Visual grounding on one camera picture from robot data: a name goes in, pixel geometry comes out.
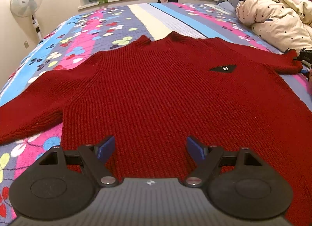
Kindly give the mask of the white standing fan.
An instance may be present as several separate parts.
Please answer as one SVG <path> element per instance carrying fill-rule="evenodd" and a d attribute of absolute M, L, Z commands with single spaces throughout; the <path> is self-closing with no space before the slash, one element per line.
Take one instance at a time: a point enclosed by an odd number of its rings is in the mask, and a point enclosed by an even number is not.
<path fill-rule="evenodd" d="M 39 42 L 43 41 L 40 25 L 36 18 L 36 11 L 41 6 L 43 0 L 10 0 L 10 11 L 17 17 L 30 17 L 32 25 L 38 36 Z"/>

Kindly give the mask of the colourful floral bed sheet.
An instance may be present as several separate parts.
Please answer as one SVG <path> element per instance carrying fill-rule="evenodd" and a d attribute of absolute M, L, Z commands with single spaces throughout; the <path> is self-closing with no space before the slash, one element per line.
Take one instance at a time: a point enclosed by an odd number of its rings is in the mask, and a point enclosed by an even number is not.
<path fill-rule="evenodd" d="M 164 38 L 171 31 L 194 38 L 220 37 L 281 54 L 237 19 L 228 1 L 221 4 L 131 4 L 97 9 L 61 23 L 26 56 L 1 89 L 1 106 L 48 71 L 72 69 L 98 51 L 107 51 L 146 35 Z M 311 96 L 303 74 L 282 75 L 311 110 Z M 8 200 L 11 183 L 52 146 L 60 145 L 62 125 L 31 138 L 1 146 L 1 225 L 16 218 Z"/>

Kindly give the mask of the cream star pattern duvet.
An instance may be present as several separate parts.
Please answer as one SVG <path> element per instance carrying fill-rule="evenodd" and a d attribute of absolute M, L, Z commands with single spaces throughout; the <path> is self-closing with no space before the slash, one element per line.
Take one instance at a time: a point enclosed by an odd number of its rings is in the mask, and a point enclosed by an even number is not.
<path fill-rule="evenodd" d="M 256 35 L 282 52 L 311 50 L 309 0 L 239 0 L 236 16 Z"/>

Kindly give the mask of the red knitted sweater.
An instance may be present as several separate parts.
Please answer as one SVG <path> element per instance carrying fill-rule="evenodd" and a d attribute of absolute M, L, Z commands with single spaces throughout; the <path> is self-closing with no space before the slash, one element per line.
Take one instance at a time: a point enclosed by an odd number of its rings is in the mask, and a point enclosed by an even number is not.
<path fill-rule="evenodd" d="M 186 138 L 228 150 L 249 147 L 293 190 L 287 218 L 311 224 L 311 111 L 282 79 L 297 52 L 279 55 L 220 38 L 141 36 L 48 71 L 1 107 L 1 143 L 62 125 L 66 150 L 108 135 L 118 177 L 185 177 L 195 165 Z"/>

